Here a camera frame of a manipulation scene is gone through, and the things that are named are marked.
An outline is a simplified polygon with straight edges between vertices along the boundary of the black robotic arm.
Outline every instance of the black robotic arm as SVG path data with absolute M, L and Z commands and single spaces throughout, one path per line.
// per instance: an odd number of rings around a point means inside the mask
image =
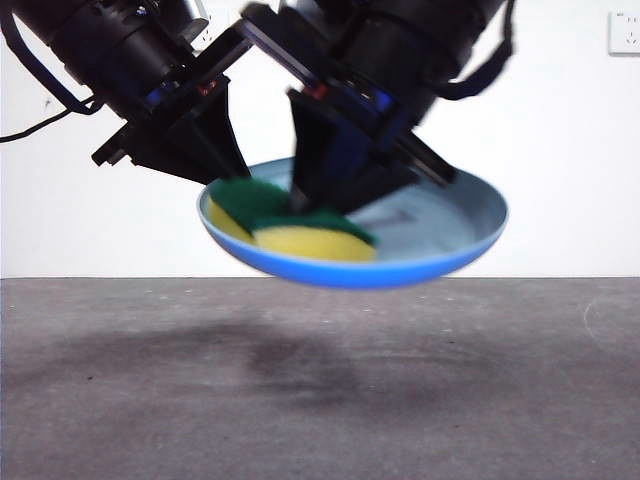
M 347 213 L 427 175 L 455 169 L 412 133 L 439 96 L 475 95 L 512 53 L 505 41 L 467 81 L 450 83 L 503 0 L 302 0 L 278 13 L 251 3 L 200 55 L 189 42 L 204 25 L 199 0 L 3 0 L 9 47 L 70 111 L 106 104 L 127 124 L 93 154 L 129 155 L 200 183 L 249 175 L 228 116 L 224 71 L 252 45 L 304 84 L 290 90 L 298 137 L 291 206 Z M 17 15 L 95 94 L 73 97 L 28 51 Z

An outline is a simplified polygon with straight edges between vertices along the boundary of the yellow sponge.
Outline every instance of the yellow sponge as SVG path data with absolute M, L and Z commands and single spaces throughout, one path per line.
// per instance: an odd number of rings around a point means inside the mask
M 209 220 L 242 242 L 264 250 L 339 262 L 375 259 L 373 236 L 337 212 L 288 211 L 287 192 L 261 180 L 219 181 L 208 199 Z
M 249 232 L 242 228 L 220 205 L 211 200 L 207 201 L 207 210 L 209 213 L 209 221 L 222 230 L 227 235 L 232 236 L 242 242 L 255 245 L 256 242 Z
M 376 249 L 350 233 L 285 225 L 254 232 L 256 245 L 272 252 L 336 262 L 370 262 Z

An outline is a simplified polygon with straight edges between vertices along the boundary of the gray floor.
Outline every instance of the gray floor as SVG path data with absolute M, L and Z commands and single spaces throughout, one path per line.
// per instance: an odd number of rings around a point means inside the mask
M 640 280 L 7 280 L 3 478 L 640 478 Z

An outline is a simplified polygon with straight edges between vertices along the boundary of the wall outlet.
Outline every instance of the wall outlet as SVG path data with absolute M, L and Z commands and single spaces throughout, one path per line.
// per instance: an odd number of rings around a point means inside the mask
M 249 0 L 200 0 L 209 17 L 209 26 L 191 42 L 196 53 L 202 52 L 218 38 L 231 24 L 240 19 L 240 11 L 249 3 Z M 272 10 L 278 11 L 280 0 L 261 0 Z
M 609 54 L 640 55 L 640 11 L 609 14 Z
M 205 48 L 213 43 L 229 26 L 229 9 L 221 6 L 219 2 L 202 2 L 207 10 L 209 17 L 209 25 L 191 42 L 191 46 L 196 53 L 202 52 Z

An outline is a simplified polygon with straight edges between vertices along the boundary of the blue plate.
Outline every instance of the blue plate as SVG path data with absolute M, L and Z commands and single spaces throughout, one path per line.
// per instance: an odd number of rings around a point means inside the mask
M 288 189 L 291 167 L 291 159 L 275 160 L 252 167 L 251 173 Z M 377 237 L 375 262 L 319 261 L 262 250 L 220 231 L 207 218 L 211 185 L 200 194 L 198 211 L 224 250 L 263 272 L 323 287 L 389 288 L 440 277 L 486 252 L 507 221 L 500 193 L 459 170 L 456 182 L 446 188 L 424 180 L 349 215 Z

